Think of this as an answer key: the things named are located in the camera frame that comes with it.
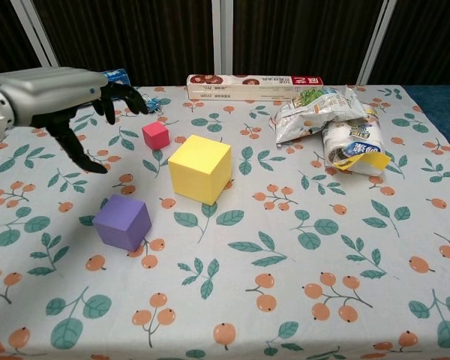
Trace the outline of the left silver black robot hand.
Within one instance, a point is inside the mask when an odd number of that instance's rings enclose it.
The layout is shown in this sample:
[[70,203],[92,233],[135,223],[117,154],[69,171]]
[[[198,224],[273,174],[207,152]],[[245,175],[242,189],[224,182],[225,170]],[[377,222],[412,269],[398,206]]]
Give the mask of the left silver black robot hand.
[[0,140],[12,128],[45,128],[80,169],[104,174],[107,169],[84,152],[70,120],[80,107],[91,104],[113,125],[115,98],[124,101],[134,114],[149,112],[135,88],[112,82],[103,73],[74,67],[0,73]]

